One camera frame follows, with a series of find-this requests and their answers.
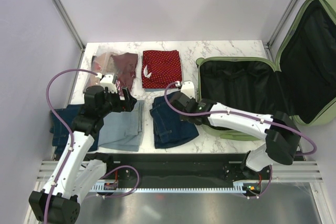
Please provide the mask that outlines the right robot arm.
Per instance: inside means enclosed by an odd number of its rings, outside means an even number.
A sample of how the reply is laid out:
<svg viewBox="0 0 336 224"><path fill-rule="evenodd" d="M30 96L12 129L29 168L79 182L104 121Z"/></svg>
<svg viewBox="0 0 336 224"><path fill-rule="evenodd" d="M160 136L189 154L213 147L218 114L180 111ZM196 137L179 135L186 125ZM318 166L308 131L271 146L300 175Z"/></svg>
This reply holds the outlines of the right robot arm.
<svg viewBox="0 0 336 224"><path fill-rule="evenodd" d="M193 124L227 128L263 140L262 146L246 153L240 165L245 178L254 178L274 163L291 165L294 162L300 136L285 113L257 115L209 99L197 102L180 91L169 99L168 105L179 112L183 120Z"/></svg>

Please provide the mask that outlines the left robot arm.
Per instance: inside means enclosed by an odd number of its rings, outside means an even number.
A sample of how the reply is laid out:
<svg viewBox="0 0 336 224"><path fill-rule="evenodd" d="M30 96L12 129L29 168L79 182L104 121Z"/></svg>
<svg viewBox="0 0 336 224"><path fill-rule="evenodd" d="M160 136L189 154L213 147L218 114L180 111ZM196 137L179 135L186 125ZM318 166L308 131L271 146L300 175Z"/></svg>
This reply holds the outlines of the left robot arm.
<svg viewBox="0 0 336 224"><path fill-rule="evenodd" d="M82 162L94 143L94 137L111 112L130 112L137 100L128 88L123 97L107 87L91 86L84 93L84 104L72 122L69 139L51 177L41 191L33 191L30 207L43 223L75 223L81 203L101 177L111 178L115 165L109 161L91 160L81 172Z"/></svg>

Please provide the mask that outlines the light blue jeans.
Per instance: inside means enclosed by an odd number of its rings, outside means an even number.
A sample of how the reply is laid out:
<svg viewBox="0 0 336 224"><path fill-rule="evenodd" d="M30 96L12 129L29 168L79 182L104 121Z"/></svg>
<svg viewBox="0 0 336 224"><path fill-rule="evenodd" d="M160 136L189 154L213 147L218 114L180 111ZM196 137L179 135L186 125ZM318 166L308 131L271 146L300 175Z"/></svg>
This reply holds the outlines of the light blue jeans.
<svg viewBox="0 0 336 224"><path fill-rule="evenodd" d="M104 118L98 146L119 151L137 152L143 135L144 101L139 100L131 112L111 112Z"/></svg>

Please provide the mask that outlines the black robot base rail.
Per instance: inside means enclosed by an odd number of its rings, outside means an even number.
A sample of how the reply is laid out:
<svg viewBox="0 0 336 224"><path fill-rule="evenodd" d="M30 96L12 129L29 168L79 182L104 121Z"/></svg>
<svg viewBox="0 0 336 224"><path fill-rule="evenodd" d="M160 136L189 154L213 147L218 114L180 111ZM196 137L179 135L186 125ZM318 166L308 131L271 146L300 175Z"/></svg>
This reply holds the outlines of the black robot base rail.
<svg viewBox="0 0 336 224"><path fill-rule="evenodd" d="M230 188L239 180L268 180L270 168L242 170L244 154L87 154L86 161L102 160L107 170L117 168L118 188L214 189Z"/></svg>

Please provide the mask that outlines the red polka dot garment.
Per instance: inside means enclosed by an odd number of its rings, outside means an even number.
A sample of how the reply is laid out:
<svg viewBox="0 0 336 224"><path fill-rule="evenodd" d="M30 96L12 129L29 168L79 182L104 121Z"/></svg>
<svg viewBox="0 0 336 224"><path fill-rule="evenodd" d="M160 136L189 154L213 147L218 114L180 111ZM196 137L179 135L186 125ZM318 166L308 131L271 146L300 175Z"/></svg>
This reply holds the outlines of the red polka dot garment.
<svg viewBox="0 0 336 224"><path fill-rule="evenodd" d="M177 50L145 50L142 54L142 88L165 89L169 83L182 81L182 65Z"/></svg>

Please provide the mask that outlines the dark blue jeans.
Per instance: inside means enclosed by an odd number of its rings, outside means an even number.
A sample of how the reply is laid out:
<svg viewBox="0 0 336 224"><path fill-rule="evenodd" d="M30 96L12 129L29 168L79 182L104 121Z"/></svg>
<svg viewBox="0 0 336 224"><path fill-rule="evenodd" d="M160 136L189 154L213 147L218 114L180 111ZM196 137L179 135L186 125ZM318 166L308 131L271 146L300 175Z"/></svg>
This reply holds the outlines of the dark blue jeans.
<svg viewBox="0 0 336 224"><path fill-rule="evenodd" d="M82 104L69 104L66 108L56 109L55 111L69 126L71 126L81 107ZM52 111L50 111L50 116L52 120L52 126L49 131L51 134L53 134L52 146L55 147L54 154L61 155L68 142L69 131L53 114Z"/></svg>
<svg viewBox="0 0 336 224"><path fill-rule="evenodd" d="M196 126L180 120L180 115L168 106L163 96L154 99L150 115L156 149L177 147L199 136Z"/></svg>

